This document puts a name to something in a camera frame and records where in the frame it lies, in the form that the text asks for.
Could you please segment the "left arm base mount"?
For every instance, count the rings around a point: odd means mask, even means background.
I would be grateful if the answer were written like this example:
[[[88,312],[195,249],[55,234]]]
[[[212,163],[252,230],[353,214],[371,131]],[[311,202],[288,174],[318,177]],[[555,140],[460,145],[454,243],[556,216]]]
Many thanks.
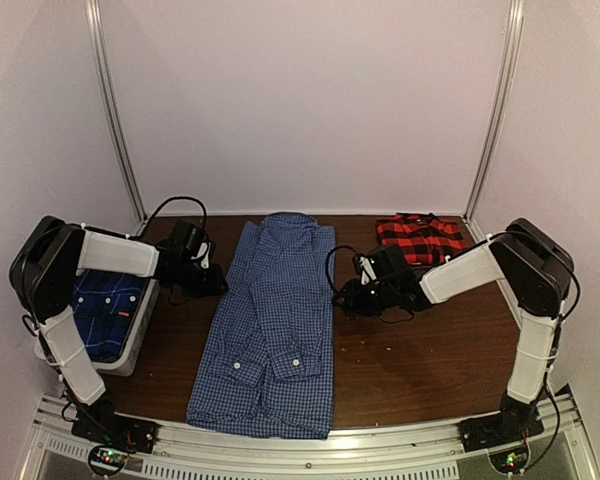
[[[118,414],[109,390],[92,405],[81,403],[70,390],[67,396],[76,408],[71,427],[73,436],[128,453],[153,452],[158,424]]]

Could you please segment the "blue small-check long sleeve shirt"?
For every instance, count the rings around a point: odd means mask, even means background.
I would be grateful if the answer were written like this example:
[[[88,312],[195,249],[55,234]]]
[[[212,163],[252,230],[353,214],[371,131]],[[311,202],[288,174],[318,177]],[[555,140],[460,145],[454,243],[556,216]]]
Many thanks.
[[[335,231],[290,212],[245,224],[186,411],[188,424],[324,440],[334,408]]]

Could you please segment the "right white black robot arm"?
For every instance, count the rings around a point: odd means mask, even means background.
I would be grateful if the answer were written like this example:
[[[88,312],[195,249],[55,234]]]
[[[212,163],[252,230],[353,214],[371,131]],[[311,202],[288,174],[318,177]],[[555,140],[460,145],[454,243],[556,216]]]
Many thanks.
[[[465,252],[416,272],[396,245],[381,245],[353,258],[356,278],[334,289],[335,306],[364,316],[390,308],[409,314],[428,310],[465,292],[503,282],[519,309],[520,334],[505,397],[513,404],[493,419],[499,440],[515,440],[531,424],[525,405],[536,401],[559,350],[561,328],[570,315],[565,303],[579,289],[571,256],[525,218],[486,237]]]

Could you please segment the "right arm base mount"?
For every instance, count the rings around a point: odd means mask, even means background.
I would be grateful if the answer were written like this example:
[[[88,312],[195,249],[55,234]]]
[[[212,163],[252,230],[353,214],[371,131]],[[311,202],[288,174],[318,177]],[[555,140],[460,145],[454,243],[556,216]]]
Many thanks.
[[[504,393],[499,410],[481,417],[471,417],[459,423],[458,432],[466,453],[521,442],[544,432],[538,419],[538,398],[525,403]]]

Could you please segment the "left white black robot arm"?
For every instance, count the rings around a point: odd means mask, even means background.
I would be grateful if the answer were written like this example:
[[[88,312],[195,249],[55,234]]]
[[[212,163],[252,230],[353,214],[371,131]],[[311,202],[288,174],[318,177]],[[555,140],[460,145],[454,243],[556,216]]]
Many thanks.
[[[228,291],[222,268],[211,261],[215,244],[204,230],[178,222],[169,238],[151,245],[137,237],[45,216],[16,255],[9,281],[42,336],[74,399],[86,406],[107,392],[81,339],[71,305],[75,277],[97,270],[179,286],[195,298]]]

